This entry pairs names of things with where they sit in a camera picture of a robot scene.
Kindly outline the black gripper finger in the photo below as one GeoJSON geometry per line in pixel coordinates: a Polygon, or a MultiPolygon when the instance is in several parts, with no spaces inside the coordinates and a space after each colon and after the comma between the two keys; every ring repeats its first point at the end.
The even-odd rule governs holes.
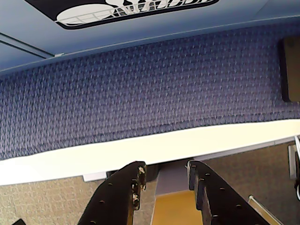
{"type": "Polygon", "coordinates": [[[88,202],[79,225],[131,225],[146,189],[146,164],[134,161],[101,183],[88,202]]]}
{"type": "Polygon", "coordinates": [[[188,161],[188,186],[204,225],[264,225],[265,219],[221,176],[201,161],[188,161]]]}

